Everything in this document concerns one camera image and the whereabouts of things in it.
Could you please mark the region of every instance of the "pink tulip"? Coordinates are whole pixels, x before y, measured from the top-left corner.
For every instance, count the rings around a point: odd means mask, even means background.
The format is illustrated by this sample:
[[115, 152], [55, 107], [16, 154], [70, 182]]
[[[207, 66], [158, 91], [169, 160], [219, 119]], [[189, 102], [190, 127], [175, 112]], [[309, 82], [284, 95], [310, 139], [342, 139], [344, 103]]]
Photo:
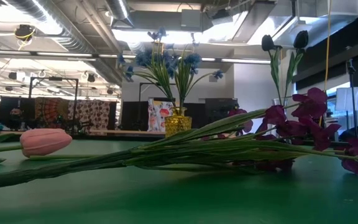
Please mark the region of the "pink tulip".
[[63, 149], [71, 143], [71, 136], [62, 129], [33, 129], [20, 137], [22, 152], [26, 157], [45, 156]]

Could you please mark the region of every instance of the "green table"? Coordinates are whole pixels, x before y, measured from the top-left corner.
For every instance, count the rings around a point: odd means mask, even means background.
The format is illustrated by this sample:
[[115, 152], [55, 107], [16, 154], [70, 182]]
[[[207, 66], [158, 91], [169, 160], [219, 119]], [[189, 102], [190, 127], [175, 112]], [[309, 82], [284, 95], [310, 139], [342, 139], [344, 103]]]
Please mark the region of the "green table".
[[[142, 144], [73, 141], [58, 154]], [[1, 152], [0, 172], [41, 166]], [[290, 174], [193, 174], [135, 167], [94, 170], [0, 189], [0, 223], [358, 223], [358, 176], [308, 156]]]

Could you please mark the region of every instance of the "flower bouquet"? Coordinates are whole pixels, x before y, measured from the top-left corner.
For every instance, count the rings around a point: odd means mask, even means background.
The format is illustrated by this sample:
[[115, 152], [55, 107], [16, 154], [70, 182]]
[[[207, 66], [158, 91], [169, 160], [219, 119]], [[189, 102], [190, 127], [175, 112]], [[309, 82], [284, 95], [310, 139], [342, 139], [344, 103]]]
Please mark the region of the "flower bouquet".
[[[173, 49], [173, 44], [164, 47], [161, 39], [166, 35], [164, 28], [160, 28], [157, 33], [149, 32], [149, 36], [153, 39], [153, 47], [145, 52], [138, 53], [135, 57], [136, 64], [146, 68], [148, 72], [134, 72], [134, 67], [132, 65], [127, 66], [122, 55], [119, 56], [119, 63], [124, 69], [127, 81], [133, 82], [133, 75], [144, 78], [160, 89], [172, 102], [174, 116], [165, 120], [166, 135], [171, 136], [179, 131], [191, 128], [191, 118], [184, 116], [186, 108], [183, 107], [183, 104], [193, 87], [200, 80], [210, 75], [213, 75], [216, 79], [222, 78], [223, 72], [218, 70], [197, 78], [197, 68], [201, 63], [201, 56], [196, 53], [185, 55], [186, 48], [181, 55], [178, 55]], [[173, 53], [170, 54], [168, 49], [172, 49]], [[179, 104], [173, 97], [170, 80], [175, 81], [179, 93]]]
[[[211, 172], [229, 170], [246, 174], [289, 170], [294, 159], [310, 154], [336, 157], [342, 160], [343, 168], [358, 174], [358, 139], [349, 139], [349, 147], [328, 149], [329, 136], [339, 125], [332, 124], [323, 129], [312, 118], [323, 115], [307, 108], [320, 105], [326, 99], [324, 92], [312, 88], [308, 96], [293, 95], [300, 101], [291, 106], [272, 106], [267, 110], [236, 114], [208, 124], [199, 129], [182, 131], [159, 141], [126, 151], [93, 156], [35, 169], [15, 170], [0, 174], [0, 187], [21, 184], [35, 179], [58, 177], [74, 172], [96, 169], [136, 166], [142, 169], [182, 170], [189, 172]], [[284, 109], [297, 106], [299, 121], [288, 121]], [[264, 122], [254, 134], [225, 138], [222, 133], [232, 133], [244, 128], [243, 124], [254, 118]], [[267, 129], [266, 124], [275, 125]], [[265, 135], [276, 129], [280, 138]], [[314, 148], [299, 146], [305, 137], [314, 139]]]

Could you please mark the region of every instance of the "patterned fabric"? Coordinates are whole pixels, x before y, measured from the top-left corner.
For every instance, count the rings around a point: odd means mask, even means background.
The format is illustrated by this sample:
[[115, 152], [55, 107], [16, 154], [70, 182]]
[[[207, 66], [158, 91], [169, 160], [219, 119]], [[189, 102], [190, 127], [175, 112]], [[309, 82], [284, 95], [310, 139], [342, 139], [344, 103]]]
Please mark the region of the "patterned fabric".
[[[73, 119], [74, 101], [68, 104], [68, 119]], [[89, 122], [92, 125], [85, 127], [87, 134], [103, 134], [90, 133], [90, 129], [107, 130], [110, 114], [110, 102], [101, 100], [77, 100], [76, 115], [81, 123]]]
[[165, 118], [172, 115], [172, 102], [149, 99], [149, 129], [165, 132]]
[[59, 128], [55, 124], [56, 118], [60, 115], [67, 120], [68, 100], [61, 98], [44, 98], [35, 99], [35, 119], [43, 122], [45, 128]]

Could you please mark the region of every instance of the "yellow vase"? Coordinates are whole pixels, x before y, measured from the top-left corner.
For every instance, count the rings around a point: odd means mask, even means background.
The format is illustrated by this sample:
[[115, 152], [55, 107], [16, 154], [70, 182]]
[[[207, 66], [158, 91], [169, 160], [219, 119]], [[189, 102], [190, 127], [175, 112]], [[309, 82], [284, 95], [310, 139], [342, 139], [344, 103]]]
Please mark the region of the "yellow vase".
[[187, 108], [174, 107], [173, 115], [165, 118], [165, 137], [191, 129], [191, 117], [185, 116]]

